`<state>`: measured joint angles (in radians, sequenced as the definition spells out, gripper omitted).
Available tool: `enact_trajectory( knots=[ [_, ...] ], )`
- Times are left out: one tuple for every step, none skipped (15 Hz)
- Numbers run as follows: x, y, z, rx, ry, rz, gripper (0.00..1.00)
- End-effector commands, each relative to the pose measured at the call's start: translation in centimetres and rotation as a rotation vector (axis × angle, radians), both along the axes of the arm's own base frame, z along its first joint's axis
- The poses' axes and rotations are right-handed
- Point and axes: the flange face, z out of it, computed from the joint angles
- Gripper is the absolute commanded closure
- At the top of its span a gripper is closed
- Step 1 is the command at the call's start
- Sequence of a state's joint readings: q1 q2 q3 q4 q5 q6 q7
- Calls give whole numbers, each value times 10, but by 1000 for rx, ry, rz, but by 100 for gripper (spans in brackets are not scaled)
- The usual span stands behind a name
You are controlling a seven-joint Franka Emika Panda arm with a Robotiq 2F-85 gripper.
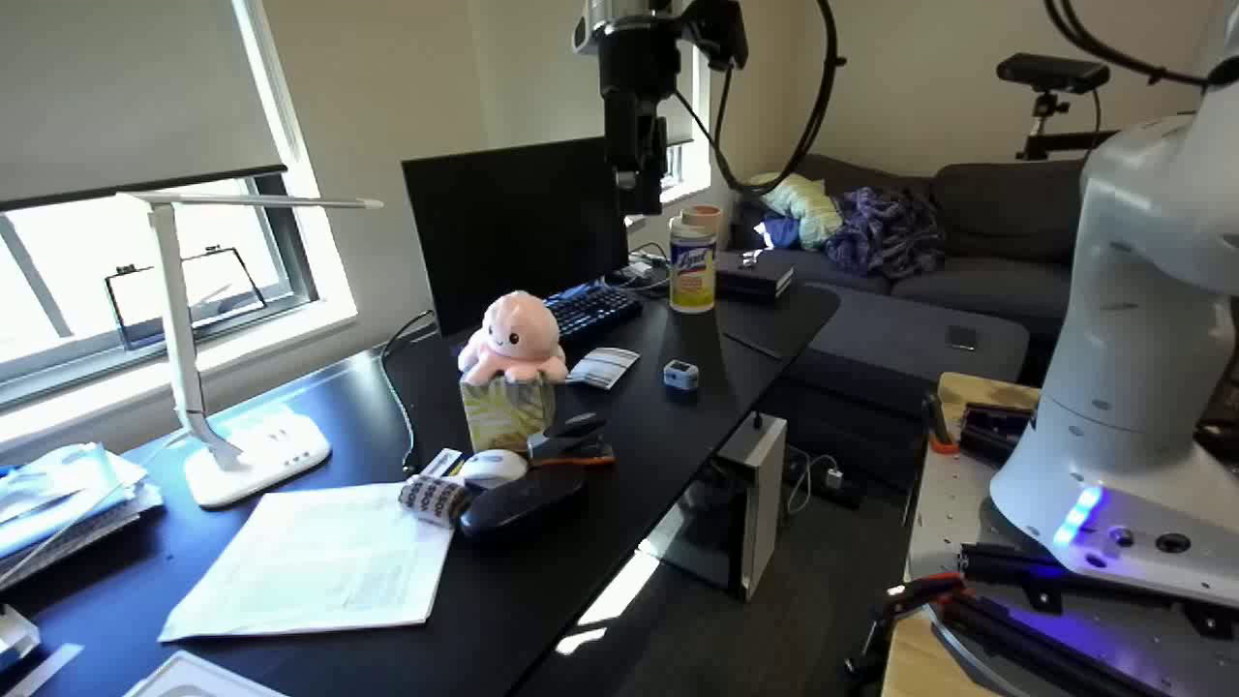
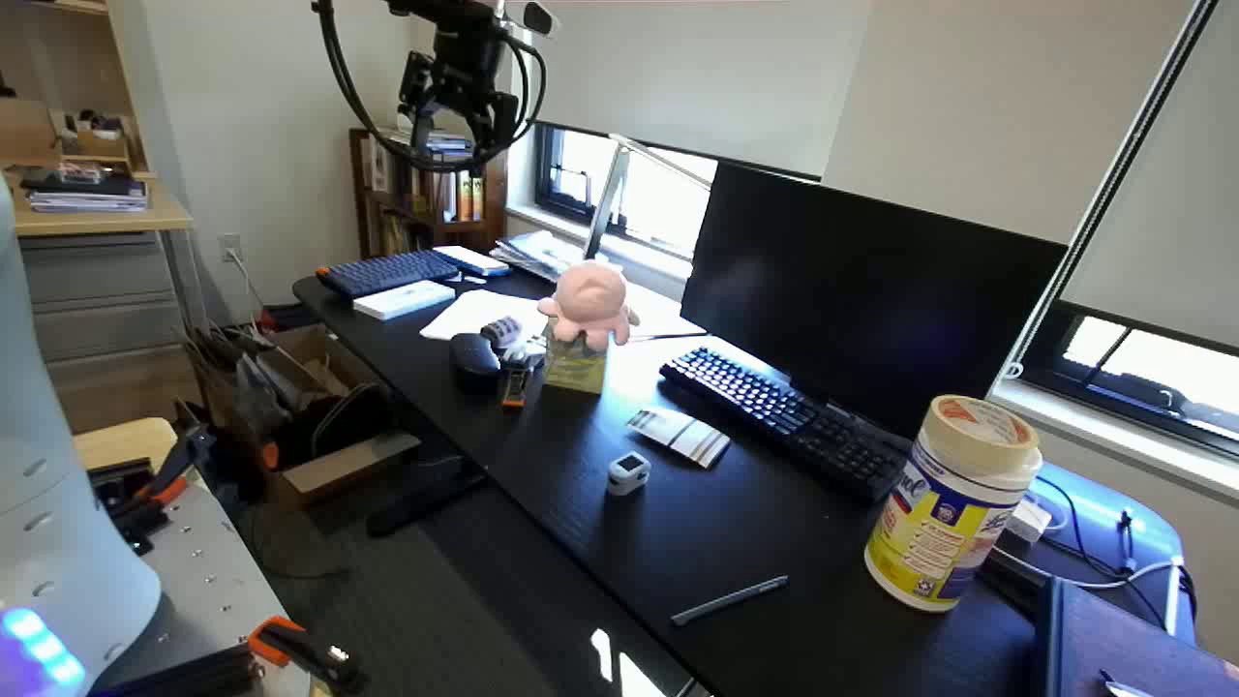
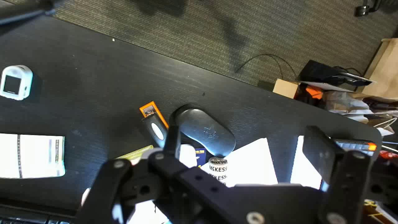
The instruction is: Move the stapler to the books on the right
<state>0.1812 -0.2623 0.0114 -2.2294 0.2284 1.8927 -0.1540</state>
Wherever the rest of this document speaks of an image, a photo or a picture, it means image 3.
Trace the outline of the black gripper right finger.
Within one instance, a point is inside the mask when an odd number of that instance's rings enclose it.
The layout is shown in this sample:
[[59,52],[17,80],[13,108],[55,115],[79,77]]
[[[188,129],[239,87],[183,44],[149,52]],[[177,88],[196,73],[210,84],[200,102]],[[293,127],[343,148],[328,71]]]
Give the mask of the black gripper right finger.
[[320,175],[319,189],[327,191],[344,150],[322,129],[309,125],[303,136],[303,154]]

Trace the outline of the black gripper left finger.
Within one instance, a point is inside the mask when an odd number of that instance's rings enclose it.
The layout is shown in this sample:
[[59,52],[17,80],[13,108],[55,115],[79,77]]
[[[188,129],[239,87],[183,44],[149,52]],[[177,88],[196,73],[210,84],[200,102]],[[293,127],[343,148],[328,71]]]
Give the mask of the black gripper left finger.
[[170,125],[166,133],[166,139],[164,144],[164,150],[172,155],[174,158],[179,158],[180,155],[180,139],[181,133],[177,125]]

